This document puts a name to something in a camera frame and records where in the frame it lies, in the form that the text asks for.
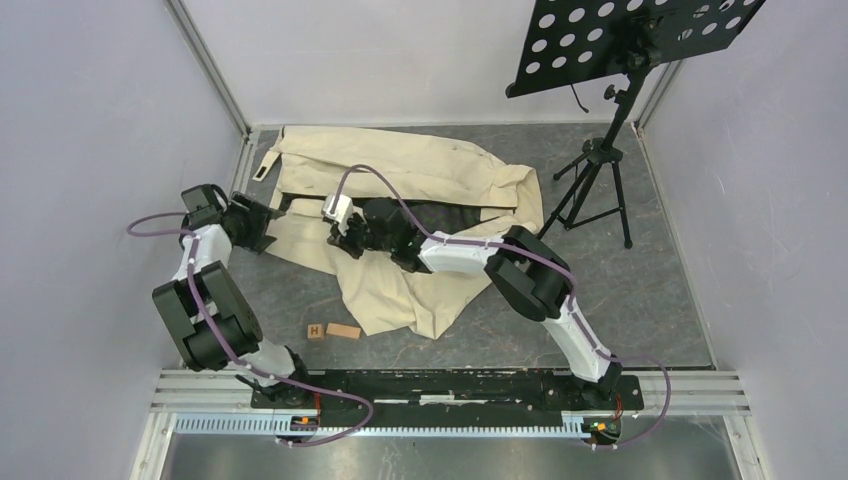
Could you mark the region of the cream zip-up jacket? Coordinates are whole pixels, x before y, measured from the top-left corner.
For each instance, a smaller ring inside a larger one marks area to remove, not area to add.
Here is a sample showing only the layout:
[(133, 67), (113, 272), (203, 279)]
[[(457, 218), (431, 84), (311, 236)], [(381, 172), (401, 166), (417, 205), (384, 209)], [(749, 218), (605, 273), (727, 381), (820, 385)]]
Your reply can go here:
[(269, 253), (333, 275), (343, 302), (362, 330), (375, 335), (408, 328), (440, 337), (488, 285), (484, 274), (407, 273), (385, 253), (353, 258), (328, 243), (321, 214), (336, 191), (362, 201), (398, 192), (418, 219), (429, 206), (467, 207), (462, 236), (489, 236), (520, 225), (544, 224), (536, 171), (507, 164), (478, 145), (457, 139), (377, 129), (286, 126), (263, 159), (279, 164), (270, 204), (290, 205), (268, 228)]

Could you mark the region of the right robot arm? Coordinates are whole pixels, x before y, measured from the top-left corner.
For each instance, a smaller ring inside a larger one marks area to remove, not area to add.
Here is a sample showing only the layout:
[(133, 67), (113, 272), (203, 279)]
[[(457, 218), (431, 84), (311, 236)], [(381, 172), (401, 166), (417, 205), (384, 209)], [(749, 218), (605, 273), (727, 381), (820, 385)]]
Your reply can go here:
[(526, 228), (513, 225), (487, 237), (428, 233), (397, 200), (372, 199), (357, 213), (342, 194), (329, 195), (321, 214), (330, 225), (329, 244), (355, 259), (378, 251), (408, 273), (487, 276), (514, 311), (545, 327), (585, 405), (602, 408), (617, 396), (623, 367), (581, 311), (569, 266)]

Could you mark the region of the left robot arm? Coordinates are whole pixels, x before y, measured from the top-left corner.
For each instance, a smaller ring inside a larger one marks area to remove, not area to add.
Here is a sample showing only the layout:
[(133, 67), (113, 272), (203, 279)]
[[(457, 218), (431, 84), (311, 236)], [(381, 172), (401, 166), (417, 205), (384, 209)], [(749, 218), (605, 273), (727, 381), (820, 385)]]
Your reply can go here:
[(179, 230), (183, 255), (172, 279), (152, 300), (186, 367), (195, 372), (237, 370), (257, 399), (302, 407), (314, 381), (301, 358), (262, 333), (258, 318), (230, 275), (233, 249), (265, 252), (276, 241), (269, 224), (280, 212), (214, 184), (181, 194), (186, 207)]

